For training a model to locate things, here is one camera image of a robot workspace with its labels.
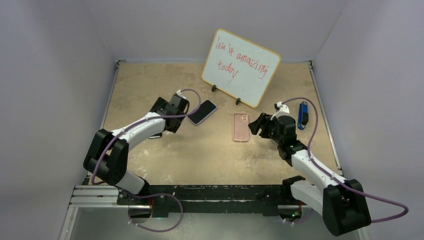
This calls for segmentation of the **pink phone case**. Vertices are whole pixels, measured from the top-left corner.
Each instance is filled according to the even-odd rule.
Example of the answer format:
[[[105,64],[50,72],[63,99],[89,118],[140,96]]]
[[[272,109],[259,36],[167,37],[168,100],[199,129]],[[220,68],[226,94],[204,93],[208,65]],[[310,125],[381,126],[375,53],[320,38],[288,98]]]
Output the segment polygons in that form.
[[[236,112],[232,115],[232,140],[245,143],[249,140],[249,116],[247,113]]]

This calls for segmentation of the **phone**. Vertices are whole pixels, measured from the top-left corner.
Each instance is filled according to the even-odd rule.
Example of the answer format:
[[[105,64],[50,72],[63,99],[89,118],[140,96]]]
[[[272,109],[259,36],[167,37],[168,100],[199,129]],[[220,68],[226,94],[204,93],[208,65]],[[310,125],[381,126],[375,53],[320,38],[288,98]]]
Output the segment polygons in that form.
[[[205,100],[203,103],[201,103],[198,110],[195,113],[189,115],[187,118],[193,125],[198,126],[217,109],[218,107],[214,103],[212,103],[210,100]]]

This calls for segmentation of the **black smartphone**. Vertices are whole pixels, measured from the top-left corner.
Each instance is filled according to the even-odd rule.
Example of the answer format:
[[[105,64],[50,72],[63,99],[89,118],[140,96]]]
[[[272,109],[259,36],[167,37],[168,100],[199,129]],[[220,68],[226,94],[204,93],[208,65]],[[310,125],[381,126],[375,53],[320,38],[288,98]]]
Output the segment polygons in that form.
[[[158,139],[158,138],[161,138],[162,136],[163,136],[163,133],[160,132],[150,136],[149,139]]]

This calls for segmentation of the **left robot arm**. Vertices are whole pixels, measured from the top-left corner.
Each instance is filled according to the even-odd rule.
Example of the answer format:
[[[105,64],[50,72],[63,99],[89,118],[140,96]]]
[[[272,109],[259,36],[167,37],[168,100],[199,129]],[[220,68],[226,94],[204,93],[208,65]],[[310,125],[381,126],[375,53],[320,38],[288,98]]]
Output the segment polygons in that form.
[[[174,94],[167,101],[159,97],[141,119],[116,130],[98,130],[90,144],[83,168],[110,186],[126,190],[138,205],[149,199],[149,183],[128,170],[129,152],[162,132],[175,133],[188,113],[189,100]]]

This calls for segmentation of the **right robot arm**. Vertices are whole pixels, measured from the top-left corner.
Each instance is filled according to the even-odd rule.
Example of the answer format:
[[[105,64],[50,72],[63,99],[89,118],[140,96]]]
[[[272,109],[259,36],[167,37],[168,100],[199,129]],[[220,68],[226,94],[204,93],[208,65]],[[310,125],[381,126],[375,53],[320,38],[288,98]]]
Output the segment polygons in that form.
[[[322,216],[334,236],[371,224],[362,185],[355,179],[345,179],[315,159],[297,139],[294,118],[261,113],[248,128],[253,135],[275,142],[279,156],[302,173],[282,181],[280,196],[284,202],[292,204],[298,200],[311,207]]]

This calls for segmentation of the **yellow framed whiteboard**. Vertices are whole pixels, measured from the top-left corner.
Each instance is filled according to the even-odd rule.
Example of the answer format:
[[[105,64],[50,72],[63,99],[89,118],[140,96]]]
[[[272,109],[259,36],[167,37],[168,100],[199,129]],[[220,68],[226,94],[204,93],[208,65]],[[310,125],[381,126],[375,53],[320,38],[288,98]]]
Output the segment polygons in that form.
[[[256,108],[280,62],[278,53],[219,28],[201,78],[236,100]]]

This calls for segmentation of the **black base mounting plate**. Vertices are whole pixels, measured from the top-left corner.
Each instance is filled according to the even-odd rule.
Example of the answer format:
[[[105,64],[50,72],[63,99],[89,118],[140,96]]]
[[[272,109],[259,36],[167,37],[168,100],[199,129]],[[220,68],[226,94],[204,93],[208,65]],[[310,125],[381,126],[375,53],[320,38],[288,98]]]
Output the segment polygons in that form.
[[[151,185],[147,198],[120,190],[118,205],[145,206],[154,218],[170,213],[261,214],[297,221],[309,211],[279,184],[271,185]]]

